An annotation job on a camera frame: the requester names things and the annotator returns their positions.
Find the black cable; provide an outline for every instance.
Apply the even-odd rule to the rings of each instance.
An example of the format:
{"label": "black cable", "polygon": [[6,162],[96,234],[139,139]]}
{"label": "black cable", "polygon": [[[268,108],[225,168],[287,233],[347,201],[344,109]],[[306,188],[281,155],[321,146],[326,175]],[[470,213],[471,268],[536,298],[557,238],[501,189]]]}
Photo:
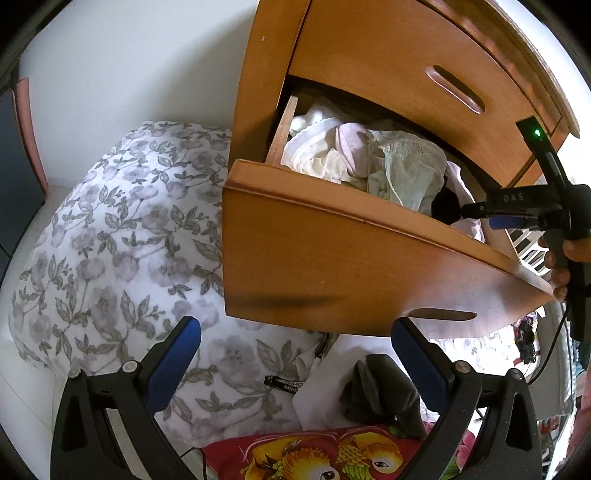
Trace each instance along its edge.
{"label": "black cable", "polygon": [[560,331],[562,330],[562,327],[564,326],[564,323],[566,321],[566,314],[569,311],[569,307],[570,307],[570,305],[567,304],[564,309],[564,315],[562,315],[562,319],[561,319],[560,323],[558,324],[558,329],[556,330],[556,335],[554,335],[554,340],[552,340],[552,345],[550,345],[550,350],[548,350],[548,355],[546,356],[546,360],[544,360],[544,363],[542,364],[540,370],[532,377],[532,379],[530,381],[527,382],[528,385],[531,385],[533,382],[538,380],[540,375],[544,372],[544,368],[546,368],[546,365],[548,365],[548,362],[550,361],[550,357],[552,356],[552,352],[554,351],[554,347],[556,346],[556,342],[558,341],[558,337],[560,336]]}
{"label": "black cable", "polygon": [[183,458],[183,457],[184,457],[185,455],[187,455],[188,453],[191,453],[193,450],[196,450],[196,447],[191,447],[189,450],[187,450],[186,452],[184,452],[184,453],[181,455],[181,458]]}
{"label": "black cable", "polygon": [[207,464],[205,463],[205,454],[201,450],[201,464],[203,465],[203,480],[207,480]]}

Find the parrot print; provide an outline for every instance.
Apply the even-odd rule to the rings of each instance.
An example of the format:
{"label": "parrot print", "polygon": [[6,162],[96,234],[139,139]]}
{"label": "parrot print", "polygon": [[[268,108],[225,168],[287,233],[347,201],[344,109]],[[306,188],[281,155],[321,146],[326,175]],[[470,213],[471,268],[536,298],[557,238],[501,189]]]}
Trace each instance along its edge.
{"label": "parrot print", "polygon": [[367,426],[252,435],[212,443],[203,453],[219,480],[394,480],[424,441],[397,433]]}

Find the open drawer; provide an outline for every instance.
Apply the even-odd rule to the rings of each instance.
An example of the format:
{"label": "open drawer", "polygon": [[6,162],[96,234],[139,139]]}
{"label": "open drawer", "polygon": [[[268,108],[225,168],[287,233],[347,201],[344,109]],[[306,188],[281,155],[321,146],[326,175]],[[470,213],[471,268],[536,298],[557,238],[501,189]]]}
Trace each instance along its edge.
{"label": "open drawer", "polygon": [[474,337],[551,300],[550,285],[519,263],[505,231],[485,230],[491,245],[483,244],[281,166],[296,103],[287,102],[265,164],[237,160],[223,189],[229,315],[361,335],[389,335],[391,322],[409,315],[428,336]]}

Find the human hand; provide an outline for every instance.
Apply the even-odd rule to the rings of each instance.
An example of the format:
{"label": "human hand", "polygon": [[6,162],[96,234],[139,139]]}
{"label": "human hand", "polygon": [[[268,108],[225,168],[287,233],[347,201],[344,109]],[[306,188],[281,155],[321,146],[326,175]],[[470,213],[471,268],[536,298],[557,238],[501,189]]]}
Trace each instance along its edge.
{"label": "human hand", "polygon": [[[538,245],[543,248],[548,248],[543,236],[538,240]],[[570,260],[581,263],[590,263],[591,237],[574,241],[565,240],[563,250],[566,257]],[[565,268],[555,268],[556,261],[556,254],[554,252],[546,252],[544,265],[552,270],[550,284],[554,287],[554,297],[558,301],[565,301],[566,294],[568,293],[566,285],[570,281],[570,272]]]}

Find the drawer handle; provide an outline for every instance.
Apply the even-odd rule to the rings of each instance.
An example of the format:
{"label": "drawer handle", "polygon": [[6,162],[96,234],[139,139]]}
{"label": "drawer handle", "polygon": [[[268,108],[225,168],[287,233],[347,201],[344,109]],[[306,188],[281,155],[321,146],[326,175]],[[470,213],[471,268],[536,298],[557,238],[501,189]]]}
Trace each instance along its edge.
{"label": "drawer handle", "polygon": [[431,65],[425,69],[427,76],[446,89],[454,97],[475,113],[484,113],[482,99],[475,94],[468,85],[439,65]]}
{"label": "drawer handle", "polygon": [[474,312],[431,308],[414,309],[408,312],[407,315],[418,319],[452,320],[454,322],[467,322],[468,320],[474,320],[477,316]]}

